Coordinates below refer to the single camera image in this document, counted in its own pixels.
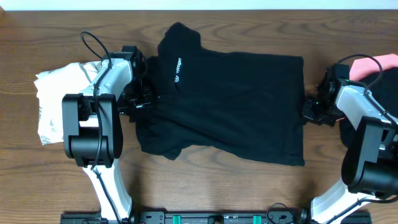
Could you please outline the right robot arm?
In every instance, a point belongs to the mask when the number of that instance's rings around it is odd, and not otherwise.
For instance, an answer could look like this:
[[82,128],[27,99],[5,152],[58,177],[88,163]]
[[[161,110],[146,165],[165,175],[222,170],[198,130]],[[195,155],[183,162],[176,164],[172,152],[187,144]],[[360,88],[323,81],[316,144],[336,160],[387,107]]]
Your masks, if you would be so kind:
[[326,70],[317,96],[306,98],[302,115],[328,126],[345,118],[354,134],[341,178],[312,199],[297,223],[371,223],[370,213],[361,207],[397,201],[397,118],[373,98],[367,85],[351,81],[349,66],[341,63]]

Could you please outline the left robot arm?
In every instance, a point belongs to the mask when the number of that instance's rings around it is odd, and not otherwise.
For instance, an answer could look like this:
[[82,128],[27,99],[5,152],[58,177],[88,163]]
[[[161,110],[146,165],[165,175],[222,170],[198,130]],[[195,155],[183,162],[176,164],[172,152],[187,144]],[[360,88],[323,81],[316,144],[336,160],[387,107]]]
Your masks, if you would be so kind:
[[61,223],[135,223],[133,200],[119,167],[123,150],[120,116],[135,122],[154,105],[144,81],[147,59],[135,45],[107,52],[101,69],[81,92],[62,99],[65,154],[91,180],[100,203],[97,215],[62,215]]

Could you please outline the black t-shirt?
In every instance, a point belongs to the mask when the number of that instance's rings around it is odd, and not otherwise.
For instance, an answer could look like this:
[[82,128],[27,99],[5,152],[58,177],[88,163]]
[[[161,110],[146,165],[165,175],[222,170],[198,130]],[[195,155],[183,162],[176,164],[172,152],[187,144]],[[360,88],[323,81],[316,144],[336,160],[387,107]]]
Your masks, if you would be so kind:
[[212,146],[252,161],[303,166],[302,57],[215,52],[173,24],[148,59],[155,105],[136,123],[142,151],[176,159]]

